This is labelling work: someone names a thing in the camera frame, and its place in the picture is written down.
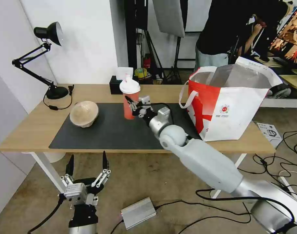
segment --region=bag handle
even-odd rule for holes
[[[198,96],[198,92],[196,92],[195,90],[193,90],[190,94],[190,96],[188,97],[187,101],[186,101],[186,104],[185,106],[182,105],[181,101],[182,101],[182,96],[183,96],[183,93],[184,93],[184,89],[185,89],[185,85],[188,83],[188,81],[185,82],[185,84],[183,85],[182,89],[181,89],[181,92],[180,92],[180,96],[179,96],[179,105],[182,109],[186,109],[188,108],[191,104],[192,104],[192,101],[194,100],[194,97],[195,96]]]

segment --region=floor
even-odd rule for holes
[[[285,131],[297,129],[297,109],[261,108],[254,121],[274,124],[282,134]],[[297,136],[287,140],[294,146]],[[297,156],[285,144],[278,148],[278,156],[297,162]],[[54,167],[62,175],[70,155],[54,163]],[[143,198],[150,197],[154,205],[183,199],[189,202],[203,202],[217,207],[244,212],[244,206],[239,201],[217,202],[204,201],[195,195],[196,189],[207,188],[207,185],[187,170],[172,154],[108,154],[111,177],[99,194],[97,215],[99,216],[98,233],[109,234],[115,224],[120,221],[120,210]],[[275,161],[269,169],[278,173],[281,169],[280,160]],[[95,177],[102,167],[101,154],[76,154],[75,178]],[[240,168],[252,172],[260,172],[262,166],[247,155]],[[294,166],[288,167],[297,171]],[[273,181],[268,175],[251,175],[248,178]],[[297,184],[297,174],[288,179]],[[56,206],[58,191],[36,164],[25,181],[19,187],[13,198],[0,214],[0,234],[27,233],[27,231],[43,220]],[[57,213],[41,228],[33,233],[68,233],[68,222],[72,218],[73,210],[64,202]],[[115,234],[135,233],[163,233],[177,234],[187,224],[208,216],[224,216],[240,221],[249,219],[247,216],[234,216],[224,212],[206,208],[200,205],[172,204],[160,208],[157,216],[145,221],[135,228],[126,231],[124,224],[116,229]],[[183,233],[231,233],[255,234],[265,231],[252,220],[249,224],[239,224],[223,219],[211,218],[186,229]]]

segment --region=lamp base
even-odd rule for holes
[[[55,85],[50,86],[46,93],[48,99],[60,99],[68,94],[68,90],[65,87],[57,87]]]

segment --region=red cup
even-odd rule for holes
[[[134,94],[124,94],[123,93],[123,112],[124,116],[126,119],[132,120],[134,119],[134,116],[132,115],[132,110],[130,108],[130,104],[128,103],[127,99],[125,96],[130,97],[133,101],[138,101],[139,100],[139,93],[134,93]]]
[[[126,79],[123,80],[119,85],[120,90],[123,94],[123,112],[124,116],[128,120],[134,119],[132,115],[132,110],[130,104],[128,103],[126,96],[131,98],[133,101],[139,101],[140,85],[138,82],[133,80],[130,75],[126,76]]]

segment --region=white cup lid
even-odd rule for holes
[[[125,94],[134,94],[141,90],[139,83],[131,79],[129,75],[120,83],[119,88]]]

